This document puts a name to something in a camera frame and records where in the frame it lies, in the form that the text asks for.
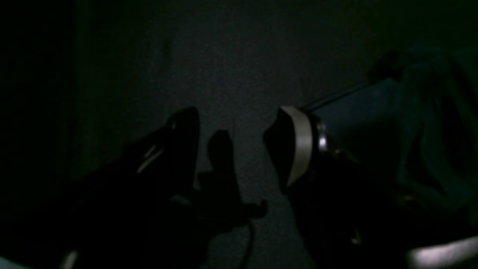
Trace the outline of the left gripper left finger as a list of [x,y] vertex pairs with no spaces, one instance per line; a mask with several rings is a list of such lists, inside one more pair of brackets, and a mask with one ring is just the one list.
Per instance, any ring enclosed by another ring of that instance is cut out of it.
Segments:
[[200,120],[195,107],[172,114],[163,127],[127,147],[132,164],[129,202],[169,200],[192,187]]

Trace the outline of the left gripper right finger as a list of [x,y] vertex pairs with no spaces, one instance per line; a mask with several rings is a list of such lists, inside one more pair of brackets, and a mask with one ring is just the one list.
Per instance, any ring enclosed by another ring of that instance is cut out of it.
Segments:
[[359,163],[329,134],[321,117],[295,106],[278,108],[263,141],[284,195],[294,192],[301,181],[314,180],[318,173]]

